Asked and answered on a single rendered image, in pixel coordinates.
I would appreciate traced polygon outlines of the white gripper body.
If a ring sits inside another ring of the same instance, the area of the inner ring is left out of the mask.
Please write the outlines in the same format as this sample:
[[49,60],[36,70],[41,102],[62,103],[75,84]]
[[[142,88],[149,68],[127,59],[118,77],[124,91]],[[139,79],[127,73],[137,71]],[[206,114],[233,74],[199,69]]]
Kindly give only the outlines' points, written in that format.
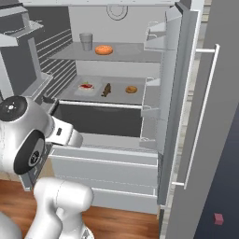
[[70,125],[67,129],[67,145],[69,147],[80,148],[83,143],[83,136]]

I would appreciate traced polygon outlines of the dark fridge drawer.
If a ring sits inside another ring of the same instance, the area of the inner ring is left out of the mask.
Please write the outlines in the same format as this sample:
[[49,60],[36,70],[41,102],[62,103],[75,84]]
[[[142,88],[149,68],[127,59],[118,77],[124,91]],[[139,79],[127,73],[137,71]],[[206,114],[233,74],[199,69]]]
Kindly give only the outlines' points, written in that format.
[[85,134],[138,137],[142,124],[140,105],[60,100],[51,115]]

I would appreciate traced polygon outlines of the white fridge drawer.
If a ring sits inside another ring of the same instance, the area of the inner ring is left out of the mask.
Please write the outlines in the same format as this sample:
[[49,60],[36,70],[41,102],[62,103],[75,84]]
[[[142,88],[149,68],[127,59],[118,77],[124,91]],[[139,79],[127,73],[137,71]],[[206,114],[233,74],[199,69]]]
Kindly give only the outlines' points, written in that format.
[[155,153],[55,147],[49,158],[56,177],[92,188],[95,206],[157,212],[158,156]]

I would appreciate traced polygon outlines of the grey fridge shelf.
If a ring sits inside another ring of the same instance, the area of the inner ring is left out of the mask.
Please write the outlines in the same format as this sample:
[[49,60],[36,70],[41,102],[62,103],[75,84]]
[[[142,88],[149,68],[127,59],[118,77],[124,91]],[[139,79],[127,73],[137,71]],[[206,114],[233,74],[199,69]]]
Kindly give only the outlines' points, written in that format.
[[[86,81],[94,85],[93,91],[81,91],[78,88],[79,84]],[[76,76],[69,86],[58,95],[58,98],[65,101],[141,105],[145,81],[143,77]],[[101,94],[107,83],[111,84],[111,93],[104,97]],[[127,93],[125,89],[128,86],[137,87],[137,92]]]
[[64,49],[50,56],[57,60],[159,63],[161,54],[157,51],[145,51],[143,43],[109,43],[113,52],[109,55],[98,55],[95,48],[99,42],[94,42],[92,50],[85,51],[80,42],[73,42]]

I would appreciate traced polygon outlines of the grey door bin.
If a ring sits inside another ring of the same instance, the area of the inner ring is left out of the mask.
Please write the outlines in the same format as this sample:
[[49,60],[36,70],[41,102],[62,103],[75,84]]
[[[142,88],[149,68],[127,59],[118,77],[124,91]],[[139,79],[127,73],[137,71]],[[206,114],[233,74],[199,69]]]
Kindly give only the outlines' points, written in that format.
[[146,30],[144,50],[164,52],[166,50],[166,23],[151,21]]
[[156,132],[158,112],[158,108],[153,108],[149,105],[142,106],[142,125],[139,139],[139,146],[142,148],[157,149]]
[[161,80],[159,78],[147,77],[143,93],[142,108],[152,109],[159,106]]

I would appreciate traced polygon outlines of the grey fridge door with shelves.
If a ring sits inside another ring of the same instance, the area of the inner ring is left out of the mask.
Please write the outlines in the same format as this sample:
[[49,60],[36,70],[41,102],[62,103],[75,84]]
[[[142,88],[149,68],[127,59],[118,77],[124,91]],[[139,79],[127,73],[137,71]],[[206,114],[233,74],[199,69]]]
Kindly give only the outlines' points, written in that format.
[[[24,96],[47,113],[57,104],[55,100],[48,105],[43,102],[52,76],[41,71],[37,59],[35,35],[42,31],[43,26],[29,19],[19,0],[0,0],[0,103],[11,96]],[[54,145],[46,144],[46,152],[34,169],[23,175],[7,174],[17,176],[24,190],[32,190]]]

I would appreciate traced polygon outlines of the grey fridge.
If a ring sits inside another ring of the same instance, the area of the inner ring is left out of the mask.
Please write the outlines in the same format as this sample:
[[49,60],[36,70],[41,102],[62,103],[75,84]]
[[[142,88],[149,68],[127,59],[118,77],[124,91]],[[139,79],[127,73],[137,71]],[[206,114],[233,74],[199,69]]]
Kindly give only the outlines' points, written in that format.
[[[76,76],[160,78],[162,52],[159,63],[57,60],[50,56],[73,42],[80,42],[81,33],[91,33],[92,44],[144,44],[148,24],[151,21],[163,22],[167,10],[178,0],[21,1],[29,10],[31,19],[42,24],[45,29],[36,41],[36,49],[42,70],[52,76],[46,90],[48,104],[51,100],[58,104],[58,95]],[[139,146],[140,135],[81,134],[83,144],[80,148],[144,151],[158,156],[156,150]]]

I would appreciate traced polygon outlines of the white tray with red food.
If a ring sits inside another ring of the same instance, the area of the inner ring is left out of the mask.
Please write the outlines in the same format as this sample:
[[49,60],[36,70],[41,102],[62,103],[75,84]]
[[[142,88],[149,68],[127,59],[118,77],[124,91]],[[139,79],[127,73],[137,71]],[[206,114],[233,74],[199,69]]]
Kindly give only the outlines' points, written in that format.
[[94,85],[89,83],[88,81],[86,81],[86,82],[83,82],[83,83],[79,84],[78,88],[81,91],[93,91],[94,90]]

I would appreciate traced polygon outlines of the brown food piece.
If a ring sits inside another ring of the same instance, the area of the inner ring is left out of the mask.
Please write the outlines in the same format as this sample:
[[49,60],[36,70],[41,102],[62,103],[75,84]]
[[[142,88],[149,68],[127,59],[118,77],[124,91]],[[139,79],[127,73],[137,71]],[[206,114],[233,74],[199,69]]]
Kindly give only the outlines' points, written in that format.
[[103,90],[101,96],[107,97],[111,93],[111,84],[107,83],[105,89]]

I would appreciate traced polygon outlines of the orange bagel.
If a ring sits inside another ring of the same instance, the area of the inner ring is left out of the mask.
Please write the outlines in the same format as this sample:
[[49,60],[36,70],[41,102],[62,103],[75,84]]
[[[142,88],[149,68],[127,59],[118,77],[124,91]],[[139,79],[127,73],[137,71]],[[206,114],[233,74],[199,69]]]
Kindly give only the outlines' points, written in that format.
[[109,55],[113,52],[113,48],[109,45],[99,45],[95,48],[95,53],[98,55]]

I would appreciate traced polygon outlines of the grey cup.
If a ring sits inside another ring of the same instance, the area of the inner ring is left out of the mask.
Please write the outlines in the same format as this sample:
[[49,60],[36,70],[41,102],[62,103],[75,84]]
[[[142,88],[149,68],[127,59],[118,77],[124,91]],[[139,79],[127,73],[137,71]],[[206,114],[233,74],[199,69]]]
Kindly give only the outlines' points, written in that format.
[[91,33],[81,33],[79,35],[82,48],[85,51],[92,50],[92,34]]

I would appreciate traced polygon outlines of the dark blue-grey cabinet panel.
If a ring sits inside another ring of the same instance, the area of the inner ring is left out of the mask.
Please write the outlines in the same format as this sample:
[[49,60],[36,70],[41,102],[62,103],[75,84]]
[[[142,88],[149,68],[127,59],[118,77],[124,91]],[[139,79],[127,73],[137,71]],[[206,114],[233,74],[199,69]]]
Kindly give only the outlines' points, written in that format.
[[239,104],[193,239],[239,239]]

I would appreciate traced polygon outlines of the pink cube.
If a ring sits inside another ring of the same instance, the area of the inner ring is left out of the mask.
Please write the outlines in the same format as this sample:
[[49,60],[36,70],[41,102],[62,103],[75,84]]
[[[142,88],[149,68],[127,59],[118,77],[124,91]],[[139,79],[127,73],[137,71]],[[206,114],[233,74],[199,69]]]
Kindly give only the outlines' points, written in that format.
[[224,222],[223,216],[219,213],[214,214],[214,220],[216,225],[222,225]]

